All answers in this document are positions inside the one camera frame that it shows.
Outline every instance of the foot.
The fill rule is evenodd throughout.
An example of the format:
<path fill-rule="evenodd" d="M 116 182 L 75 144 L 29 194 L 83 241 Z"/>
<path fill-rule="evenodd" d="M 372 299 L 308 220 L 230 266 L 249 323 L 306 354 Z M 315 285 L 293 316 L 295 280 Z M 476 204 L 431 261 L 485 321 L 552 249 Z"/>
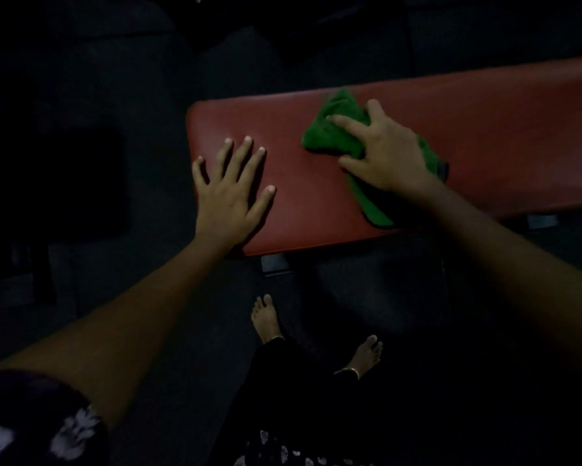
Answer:
<path fill-rule="evenodd" d="M 273 307 L 273 299 L 269 294 L 266 294 L 263 299 L 256 298 L 250 319 L 252 319 L 254 328 L 264 344 L 274 337 L 282 335 L 278 325 L 278 314 L 276 314 L 276 308 Z"/>
<path fill-rule="evenodd" d="M 377 342 L 377 336 L 370 336 L 366 339 L 366 342 L 358 347 L 356 354 L 351 358 L 346 368 L 353 368 L 360 377 L 364 376 L 369 369 L 379 363 L 379 359 L 382 356 L 382 349 L 383 344 Z"/>

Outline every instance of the toe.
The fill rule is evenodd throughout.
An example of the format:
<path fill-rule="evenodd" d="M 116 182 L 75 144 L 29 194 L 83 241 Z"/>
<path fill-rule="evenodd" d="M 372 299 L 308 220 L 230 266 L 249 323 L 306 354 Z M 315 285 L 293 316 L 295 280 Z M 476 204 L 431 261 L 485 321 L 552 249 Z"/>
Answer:
<path fill-rule="evenodd" d="M 377 336 L 371 335 L 369 338 L 367 338 L 367 341 L 364 342 L 363 345 L 370 350 L 371 347 L 375 344 L 375 342 L 377 342 Z"/>

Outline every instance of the person's right arm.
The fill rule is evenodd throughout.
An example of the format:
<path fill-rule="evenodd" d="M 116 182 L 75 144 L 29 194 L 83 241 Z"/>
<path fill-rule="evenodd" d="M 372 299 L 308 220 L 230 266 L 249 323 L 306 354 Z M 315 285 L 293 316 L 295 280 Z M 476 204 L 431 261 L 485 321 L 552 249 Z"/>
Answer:
<path fill-rule="evenodd" d="M 424 209 L 485 274 L 515 313 L 582 375 L 582 272 L 501 226 L 433 176 L 417 137 L 385 115 L 376 100 L 371 126 L 344 116 L 333 123 L 362 140 L 366 157 L 341 166 Z"/>

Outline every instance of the red leather upholstery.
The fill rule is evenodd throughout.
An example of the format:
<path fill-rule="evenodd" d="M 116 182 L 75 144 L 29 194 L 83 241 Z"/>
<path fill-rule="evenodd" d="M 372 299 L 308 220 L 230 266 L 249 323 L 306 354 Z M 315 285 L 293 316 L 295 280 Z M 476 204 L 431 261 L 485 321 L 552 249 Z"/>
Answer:
<path fill-rule="evenodd" d="M 259 191 L 278 187 L 260 232 L 263 255 L 383 234 L 360 212 L 336 158 L 300 144 L 334 89 L 195 103 L 191 157 L 208 164 L 225 137 L 267 148 Z M 582 206 L 582 58 L 351 87 L 363 104 L 422 134 L 450 162 L 448 186 L 496 217 Z"/>

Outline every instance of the floral sleeve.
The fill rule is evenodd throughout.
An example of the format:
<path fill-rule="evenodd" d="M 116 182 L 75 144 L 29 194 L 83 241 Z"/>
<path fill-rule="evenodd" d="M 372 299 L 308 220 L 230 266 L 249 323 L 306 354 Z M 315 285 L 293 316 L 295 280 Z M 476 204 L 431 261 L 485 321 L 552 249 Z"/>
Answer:
<path fill-rule="evenodd" d="M 105 424 L 67 384 L 39 373 L 0 371 L 1 465 L 102 465 Z"/>

